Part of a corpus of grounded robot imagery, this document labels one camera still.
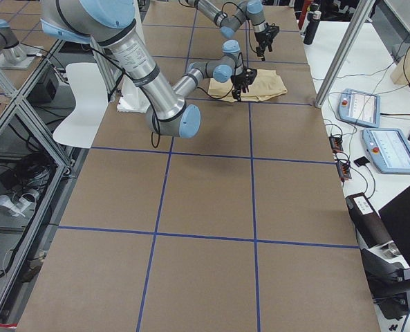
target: folded cloth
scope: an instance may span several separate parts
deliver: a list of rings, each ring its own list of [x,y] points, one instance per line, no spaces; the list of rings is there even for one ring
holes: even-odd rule
[[[235,102],[231,93],[227,94],[232,88],[231,80],[225,83],[219,83],[215,79],[211,79],[209,83],[208,93],[215,97],[221,98],[226,102]],[[283,84],[281,77],[275,71],[267,71],[265,69],[257,69],[257,77],[252,85],[249,85],[249,92],[241,93],[241,99],[244,102],[262,102],[278,95],[284,95],[288,90]]]

